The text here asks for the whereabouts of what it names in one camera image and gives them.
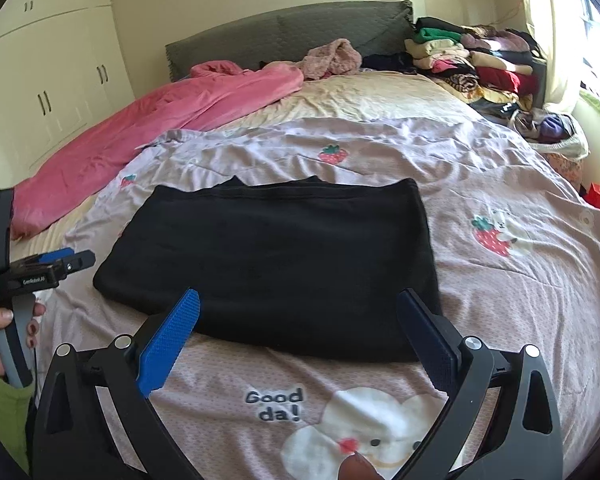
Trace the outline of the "right hand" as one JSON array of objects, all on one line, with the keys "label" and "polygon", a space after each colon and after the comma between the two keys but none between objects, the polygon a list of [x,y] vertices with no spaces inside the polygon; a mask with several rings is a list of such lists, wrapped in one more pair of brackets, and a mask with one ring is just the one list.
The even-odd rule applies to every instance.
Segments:
[{"label": "right hand", "polygon": [[361,454],[348,456],[340,465],[338,480],[384,480]]}]

